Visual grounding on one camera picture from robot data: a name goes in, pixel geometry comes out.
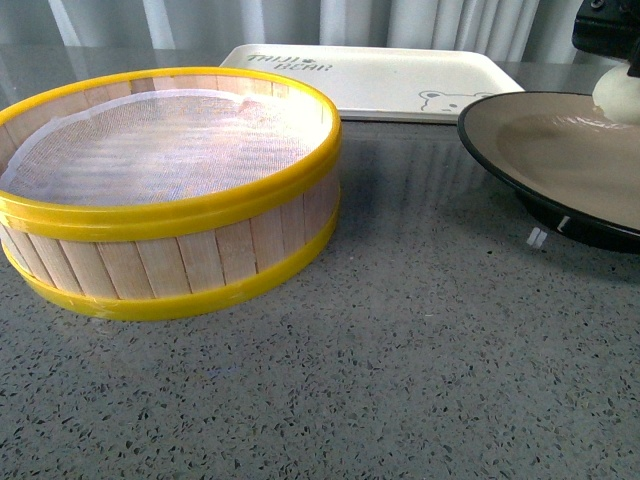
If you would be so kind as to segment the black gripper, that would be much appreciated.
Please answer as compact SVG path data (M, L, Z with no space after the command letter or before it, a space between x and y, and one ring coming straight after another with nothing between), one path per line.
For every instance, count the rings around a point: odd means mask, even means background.
M583 1L577 11L573 46L586 53L624 60L627 75L639 77L639 0Z

